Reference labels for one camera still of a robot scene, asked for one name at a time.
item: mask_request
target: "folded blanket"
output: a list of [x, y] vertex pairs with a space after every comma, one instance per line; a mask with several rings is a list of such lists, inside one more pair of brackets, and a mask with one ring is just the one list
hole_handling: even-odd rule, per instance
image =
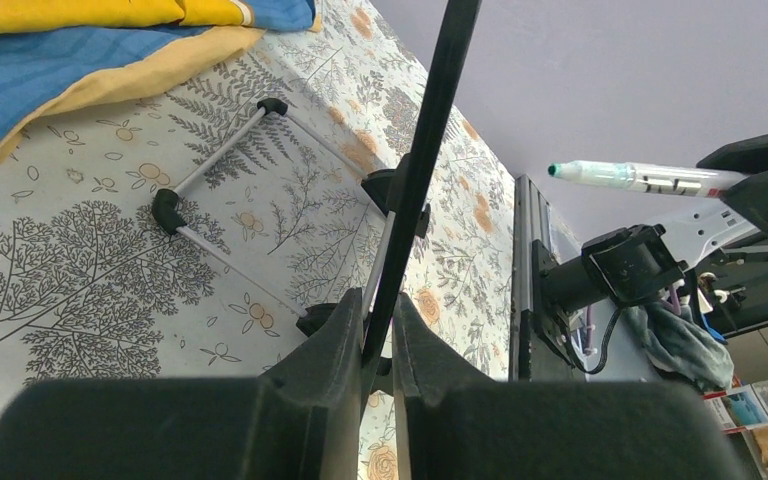
[[175, 22], [289, 31], [317, 27], [315, 18], [313, 0], [0, 0], [0, 34]]
[[241, 27], [75, 27], [0, 35], [0, 163], [34, 118], [160, 94], [262, 35]]
[[702, 391], [723, 390], [731, 385], [731, 355], [724, 345], [690, 321], [689, 307], [683, 306], [678, 316], [661, 303], [653, 303], [629, 308], [624, 315], [656, 367], [684, 375]]

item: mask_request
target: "black pole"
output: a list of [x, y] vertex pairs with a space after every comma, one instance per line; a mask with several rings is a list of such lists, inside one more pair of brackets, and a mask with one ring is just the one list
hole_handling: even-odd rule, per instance
[[419, 109], [404, 190], [390, 235], [384, 270], [378, 283], [361, 355], [361, 415], [378, 370], [390, 317], [401, 290], [414, 232], [425, 206], [431, 174], [440, 153], [443, 133], [455, 100], [455, 92], [466, 60], [481, 0], [449, 0], [437, 37], [428, 82]]

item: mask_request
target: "blue blanket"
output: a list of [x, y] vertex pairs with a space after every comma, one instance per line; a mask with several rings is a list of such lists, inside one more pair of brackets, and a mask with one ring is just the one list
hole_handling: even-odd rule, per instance
[[[258, 27], [304, 30], [313, 25], [313, 0], [247, 1]], [[205, 27], [145, 29], [72, 27], [0, 35], [0, 141], [28, 114], [84, 76], [142, 60]]]

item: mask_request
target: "black cable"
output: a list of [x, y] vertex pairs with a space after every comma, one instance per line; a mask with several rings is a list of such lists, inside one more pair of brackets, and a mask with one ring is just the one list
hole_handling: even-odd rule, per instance
[[599, 363], [596, 364], [596, 366], [592, 370], [587, 370], [587, 367], [584, 366], [584, 363], [581, 361], [580, 358], [578, 358], [578, 354], [575, 353], [575, 348], [572, 346], [572, 336], [568, 333], [567, 334], [567, 340], [564, 344], [567, 350], [567, 355], [569, 358], [564, 358], [566, 360], [567, 364], [577, 368], [578, 370], [581, 370], [582, 372], [588, 374], [588, 375], [596, 375], [597, 373], [601, 372], [605, 369], [605, 365], [608, 363], [608, 343], [611, 341], [611, 335], [614, 333], [614, 327], [617, 326], [617, 322], [620, 319], [620, 315], [622, 314], [624, 308], [617, 308], [614, 310], [614, 313], [611, 315], [611, 319], [608, 320], [608, 326], [605, 327], [605, 335], [602, 336], [602, 352], [599, 355]]

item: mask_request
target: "white ceiling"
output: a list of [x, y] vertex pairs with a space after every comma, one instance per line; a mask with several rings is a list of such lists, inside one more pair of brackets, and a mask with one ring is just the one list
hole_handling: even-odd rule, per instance
[[[373, 3], [427, 67], [446, 1]], [[692, 166], [768, 133], [768, 1], [485, 0], [456, 103], [587, 240], [694, 200], [565, 184], [550, 163]]]

